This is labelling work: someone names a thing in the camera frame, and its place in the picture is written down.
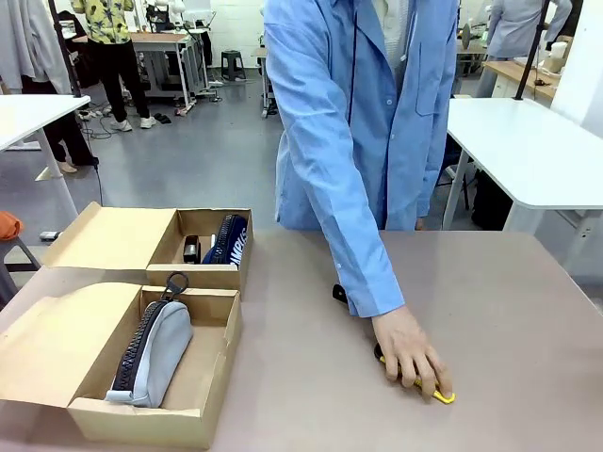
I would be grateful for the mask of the person's right hand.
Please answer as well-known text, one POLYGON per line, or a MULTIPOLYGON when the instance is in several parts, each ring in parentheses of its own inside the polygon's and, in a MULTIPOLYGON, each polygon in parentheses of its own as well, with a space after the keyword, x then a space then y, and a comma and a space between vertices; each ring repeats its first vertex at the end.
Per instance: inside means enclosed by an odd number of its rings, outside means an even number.
POLYGON ((411 388, 417 379, 421 391, 430 398, 435 391, 453 396, 448 368, 432 346, 427 334, 407 306, 373 316, 372 327, 385 359, 385 375, 411 388))

